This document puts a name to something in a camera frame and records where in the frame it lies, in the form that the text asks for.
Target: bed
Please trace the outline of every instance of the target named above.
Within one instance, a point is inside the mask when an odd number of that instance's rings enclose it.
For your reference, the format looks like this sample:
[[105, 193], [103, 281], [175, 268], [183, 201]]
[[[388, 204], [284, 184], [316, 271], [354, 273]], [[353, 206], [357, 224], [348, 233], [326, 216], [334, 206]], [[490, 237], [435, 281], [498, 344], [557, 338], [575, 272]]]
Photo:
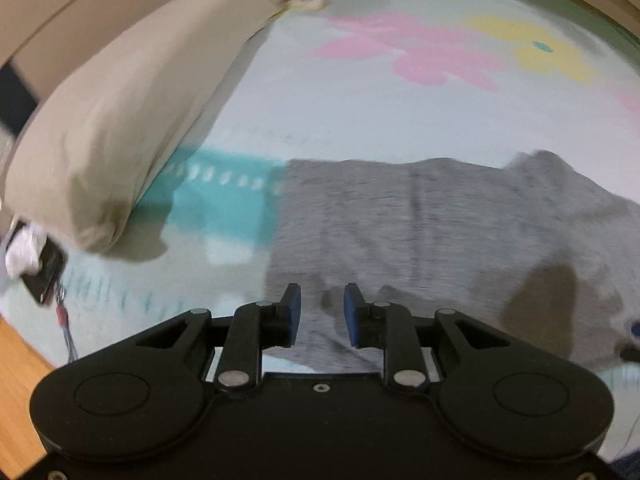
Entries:
[[[288, 10], [245, 44], [122, 237], [69, 246], [63, 276], [80, 356], [192, 308], [263, 299], [292, 158], [449, 157], [501, 168], [549, 150], [640, 202], [640, 48], [574, 0], [332, 0]], [[16, 284], [2, 316], [48, 361], [55, 311]], [[267, 357], [267, 370], [307, 370]], [[601, 455], [640, 447], [640, 365], [600, 370], [616, 397]]]

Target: yellow flower pattern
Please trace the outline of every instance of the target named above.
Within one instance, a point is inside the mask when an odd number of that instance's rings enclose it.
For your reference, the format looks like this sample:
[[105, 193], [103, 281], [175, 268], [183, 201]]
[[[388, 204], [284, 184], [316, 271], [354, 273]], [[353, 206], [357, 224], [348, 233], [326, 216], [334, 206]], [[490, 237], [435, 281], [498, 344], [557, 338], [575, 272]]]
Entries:
[[595, 76], [595, 71], [582, 60], [579, 49], [558, 40], [545, 27], [492, 15], [472, 17], [466, 24], [498, 40], [517, 43], [515, 55], [525, 70], [541, 74], [559, 72], [583, 83]]

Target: teal stripe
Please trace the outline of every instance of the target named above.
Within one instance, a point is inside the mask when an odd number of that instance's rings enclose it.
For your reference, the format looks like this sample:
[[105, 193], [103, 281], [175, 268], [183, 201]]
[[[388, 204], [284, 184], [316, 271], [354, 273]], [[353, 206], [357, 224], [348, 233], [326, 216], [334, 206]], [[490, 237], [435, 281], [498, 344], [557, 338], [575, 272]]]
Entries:
[[272, 243], [284, 163], [180, 147], [134, 209], [131, 222], [161, 222], [186, 232]]

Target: pink flower pattern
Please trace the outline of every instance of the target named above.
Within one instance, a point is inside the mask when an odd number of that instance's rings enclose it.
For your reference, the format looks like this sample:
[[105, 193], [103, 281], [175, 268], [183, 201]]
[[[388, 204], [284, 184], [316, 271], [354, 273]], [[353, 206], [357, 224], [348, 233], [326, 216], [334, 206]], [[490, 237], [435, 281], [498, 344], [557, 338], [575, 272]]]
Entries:
[[503, 63], [485, 52], [463, 46], [473, 39], [466, 30], [427, 27], [400, 12], [368, 18], [332, 18], [329, 22], [353, 35], [321, 46], [315, 56], [363, 60], [400, 54], [394, 62], [394, 72], [407, 81], [442, 85], [450, 76], [456, 76], [478, 88], [498, 88], [484, 71], [502, 70]]
[[613, 95], [631, 113], [636, 125], [636, 133], [640, 136], [640, 93], [614, 90]]

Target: screw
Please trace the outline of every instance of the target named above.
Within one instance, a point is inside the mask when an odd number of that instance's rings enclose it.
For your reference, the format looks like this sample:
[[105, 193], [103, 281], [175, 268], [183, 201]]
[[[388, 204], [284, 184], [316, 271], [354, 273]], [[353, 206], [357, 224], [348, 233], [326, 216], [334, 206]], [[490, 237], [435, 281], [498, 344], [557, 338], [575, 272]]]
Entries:
[[396, 372], [394, 374], [394, 381], [402, 386], [412, 386], [414, 388], [417, 388], [426, 380], [427, 377], [418, 370], [400, 370], [399, 372]]
[[318, 392], [319, 394], [325, 394], [327, 393], [329, 390], [331, 389], [331, 386], [329, 386], [326, 383], [318, 383], [318, 384], [314, 384], [314, 391]]
[[218, 376], [218, 381], [228, 388], [238, 388], [249, 382], [249, 374], [242, 370], [226, 370]]
[[47, 480], [68, 480], [62, 471], [49, 471]]

